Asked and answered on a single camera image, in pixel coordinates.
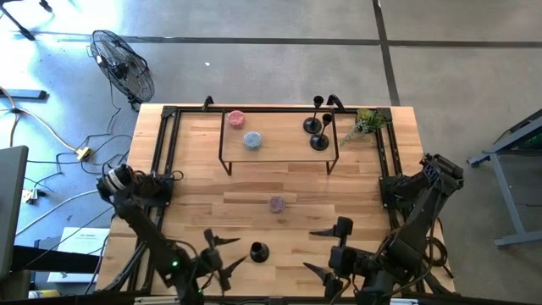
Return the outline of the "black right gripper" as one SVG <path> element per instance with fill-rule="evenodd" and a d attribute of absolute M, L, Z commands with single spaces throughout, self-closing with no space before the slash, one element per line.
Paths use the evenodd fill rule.
<path fill-rule="evenodd" d="M 325 295 L 329 298 L 338 298 L 352 283 L 352 275 L 365 275 L 367 261 L 373 257 L 368 251 L 356 249 L 346 245 L 347 237 L 351 235 L 353 221 L 347 217 L 339 216 L 337 223 L 329 230 L 311 231 L 313 236 L 332 236 L 339 239 L 337 246 L 332 246 L 328 266 L 333 274 L 326 269 L 311 263 L 303 265 L 310 269 L 325 284 Z"/>

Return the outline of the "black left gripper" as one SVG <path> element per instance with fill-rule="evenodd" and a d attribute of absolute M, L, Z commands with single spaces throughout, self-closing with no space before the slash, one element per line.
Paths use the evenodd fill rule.
<path fill-rule="evenodd" d="M 223 291 L 227 291 L 231 288 L 229 277 L 231 277 L 234 270 L 246 260 L 246 256 L 239 258 L 229 266 L 224 267 L 224 262 L 220 256 L 218 246 L 239 241 L 240 238 L 223 239 L 214 235 L 210 228 L 205 229 L 203 235 L 208 247 L 201 251 L 200 257 L 208 270 L 211 272 L 216 271 L 218 273 L 220 288 Z"/>

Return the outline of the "black metal candlestick holder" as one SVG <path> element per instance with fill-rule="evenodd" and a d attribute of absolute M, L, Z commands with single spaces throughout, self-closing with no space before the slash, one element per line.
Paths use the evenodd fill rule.
<path fill-rule="evenodd" d="M 269 257 L 270 251 L 265 243 L 255 241 L 250 248 L 250 257 L 255 263 L 263 263 Z"/>
<path fill-rule="evenodd" d="M 313 98 L 314 112 L 312 117 L 308 117 L 303 122 L 303 129 L 306 133 L 317 134 L 322 129 L 322 122 L 317 118 L 317 112 L 324 103 L 324 98 L 315 96 Z"/>
<path fill-rule="evenodd" d="M 324 114 L 322 117 L 322 129 L 319 134 L 314 134 L 310 138 L 310 146 L 317 150 L 323 151 L 329 146 L 329 138 L 324 134 L 326 127 L 333 121 L 332 114 Z"/>

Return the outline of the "blue patterned candle tin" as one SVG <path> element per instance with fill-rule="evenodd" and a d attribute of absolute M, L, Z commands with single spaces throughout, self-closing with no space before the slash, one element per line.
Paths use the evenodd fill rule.
<path fill-rule="evenodd" d="M 256 131 L 249 131 L 244 135 L 243 143 L 246 149 L 258 150 L 263 144 L 263 138 Z"/>

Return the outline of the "pink patterned candle tin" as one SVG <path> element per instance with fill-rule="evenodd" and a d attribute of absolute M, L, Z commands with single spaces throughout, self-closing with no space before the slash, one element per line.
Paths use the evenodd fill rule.
<path fill-rule="evenodd" d="M 245 114 L 240 110 L 229 112 L 226 119 L 228 124 L 236 130 L 242 129 L 246 122 Z"/>

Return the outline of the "wooden shelf riser, black legs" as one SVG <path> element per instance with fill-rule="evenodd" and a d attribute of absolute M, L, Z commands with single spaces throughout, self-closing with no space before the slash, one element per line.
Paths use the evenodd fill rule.
<path fill-rule="evenodd" d="M 324 134 L 329 138 L 329 146 L 317 151 L 310 146 L 314 134 L 306 133 L 303 122 L 311 117 L 309 108 L 247 108 L 242 111 L 246 122 L 242 129 L 233 129 L 227 122 L 228 110 L 221 113 L 218 160 L 228 175 L 232 174 L 234 163 L 312 163 L 322 162 L 331 174 L 339 160 L 339 147 L 335 124 L 326 127 Z M 246 149 L 244 135 L 249 131 L 261 134 L 263 144 L 258 150 Z"/>

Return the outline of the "green artificial plant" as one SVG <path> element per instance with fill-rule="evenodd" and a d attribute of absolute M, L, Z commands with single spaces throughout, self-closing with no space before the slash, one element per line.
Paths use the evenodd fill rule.
<path fill-rule="evenodd" d="M 354 125 L 340 141 L 340 147 L 346 145 L 353 137 L 374 133 L 388 123 L 388 119 L 378 110 L 359 108 Z"/>

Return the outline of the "black bench beam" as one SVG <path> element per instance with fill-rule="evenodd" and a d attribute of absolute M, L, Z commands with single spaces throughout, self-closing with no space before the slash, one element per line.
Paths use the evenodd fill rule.
<path fill-rule="evenodd" d="M 10 270 L 91 274 L 100 258 L 91 254 L 15 246 Z"/>

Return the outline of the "grey metal table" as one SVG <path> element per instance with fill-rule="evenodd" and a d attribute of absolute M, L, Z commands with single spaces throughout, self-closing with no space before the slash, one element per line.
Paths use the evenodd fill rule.
<path fill-rule="evenodd" d="M 542 108 L 505 130 L 479 155 L 467 159 L 472 168 L 491 162 L 515 233 L 495 240 L 497 247 L 542 241 L 542 228 L 528 230 L 521 212 L 542 212 Z"/>

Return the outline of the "black floor fan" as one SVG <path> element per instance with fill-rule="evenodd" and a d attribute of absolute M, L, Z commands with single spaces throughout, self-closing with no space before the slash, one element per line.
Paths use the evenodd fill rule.
<path fill-rule="evenodd" d="M 100 70 L 128 99 L 138 112 L 149 102 L 155 86 L 147 61 L 120 36 L 110 30 L 95 30 L 91 35 L 90 51 Z"/>

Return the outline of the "grey flat panel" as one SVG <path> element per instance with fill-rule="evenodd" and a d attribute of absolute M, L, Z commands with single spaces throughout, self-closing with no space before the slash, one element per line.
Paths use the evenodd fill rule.
<path fill-rule="evenodd" d="M 10 271 L 29 148 L 0 149 L 0 280 Z"/>

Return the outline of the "black floor bar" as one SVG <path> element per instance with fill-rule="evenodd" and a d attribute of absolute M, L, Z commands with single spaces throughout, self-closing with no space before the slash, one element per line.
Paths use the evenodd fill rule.
<path fill-rule="evenodd" d="M 0 97 L 7 97 L 5 92 L 13 99 L 32 99 L 32 100 L 46 100 L 48 93 L 43 90 L 28 90 L 28 89 L 0 89 Z"/>

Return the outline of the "black tripod legs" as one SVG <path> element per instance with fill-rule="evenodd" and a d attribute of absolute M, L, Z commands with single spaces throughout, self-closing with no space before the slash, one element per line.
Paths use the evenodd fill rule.
<path fill-rule="evenodd" d="M 19 33 L 23 35 L 27 40 L 34 41 L 35 37 L 30 33 L 29 30 L 27 30 L 23 25 L 21 25 L 4 7 L 5 3 L 15 2 L 15 1 L 21 1 L 21 0 L 0 0 L 0 13 L 5 15 L 18 29 Z M 39 0 L 38 3 L 43 9 L 45 9 L 47 12 L 51 13 L 53 11 L 52 7 L 49 5 L 47 0 Z"/>

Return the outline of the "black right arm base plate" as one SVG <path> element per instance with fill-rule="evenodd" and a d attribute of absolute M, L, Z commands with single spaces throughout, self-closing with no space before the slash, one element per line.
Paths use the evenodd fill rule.
<path fill-rule="evenodd" d="M 429 189 L 437 177 L 428 177 L 425 174 L 397 175 L 379 178 L 379 189 L 383 206 L 385 208 L 411 209 L 415 199 L 422 191 Z"/>

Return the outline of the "black metal table frame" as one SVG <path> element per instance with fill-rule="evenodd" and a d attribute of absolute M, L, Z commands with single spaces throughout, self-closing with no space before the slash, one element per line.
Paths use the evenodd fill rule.
<path fill-rule="evenodd" d="M 313 236 L 338 219 L 353 220 L 352 247 L 374 251 L 389 233 L 390 223 L 379 194 L 382 174 L 373 135 L 353 139 L 339 150 L 331 174 L 322 162 L 235 163 L 228 175 L 218 160 L 221 112 L 182 104 L 178 117 L 163 119 L 163 106 L 146 104 L 139 113 L 129 163 L 147 172 L 156 141 L 164 139 L 161 164 L 177 175 L 171 203 L 164 212 L 162 232 L 190 244 L 192 252 L 207 246 L 203 231 L 210 228 L 239 241 L 219 248 L 225 264 L 246 256 L 233 272 L 229 297 L 321 297 L 320 279 L 304 263 L 327 265 L 331 237 Z M 285 199 L 281 213 L 271 213 L 267 200 Z M 250 257 L 253 242 L 270 251 L 263 263 Z"/>

